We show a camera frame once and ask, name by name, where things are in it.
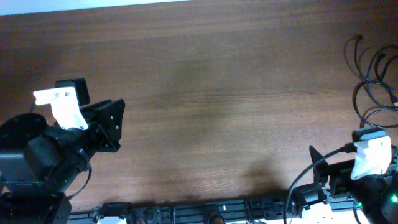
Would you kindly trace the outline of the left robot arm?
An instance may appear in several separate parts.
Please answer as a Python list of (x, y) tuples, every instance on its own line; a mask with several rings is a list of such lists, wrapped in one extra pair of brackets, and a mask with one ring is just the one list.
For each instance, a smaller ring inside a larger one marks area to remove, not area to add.
[(88, 128), (49, 125), (37, 113), (1, 125), (1, 223), (66, 223), (72, 210), (66, 189), (91, 172), (97, 152), (120, 148), (124, 100), (105, 100), (80, 111)]

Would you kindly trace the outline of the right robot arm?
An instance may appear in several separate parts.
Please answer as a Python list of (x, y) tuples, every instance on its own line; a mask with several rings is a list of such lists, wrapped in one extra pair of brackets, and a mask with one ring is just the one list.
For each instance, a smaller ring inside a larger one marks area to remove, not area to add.
[[(397, 223), (397, 146), (392, 146), (392, 161), (385, 174), (372, 174), (353, 180), (348, 172), (353, 170), (354, 161), (344, 161), (328, 164), (326, 159), (340, 152), (355, 152), (358, 149), (349, 143), (325, 156), (321, 155), (313, 146), (309, 147), (313, 164), (308, 166), (292, 183), (289, 188), (284, 208), (283, 221), (287, 223), (287, 215), (297, 216), (304, 207), (312, 202), (325, 202), (326, 195), (323, 187), (330, 182), (332, 198), (351, 197), (355, 204), (353, 210), (361, 208), (370, 223)], [(314, 170), (314, 183), (308, 188), (314, 200), (307, 200), (303, 187), (297, 187), (297, 182), (309, 171)]]

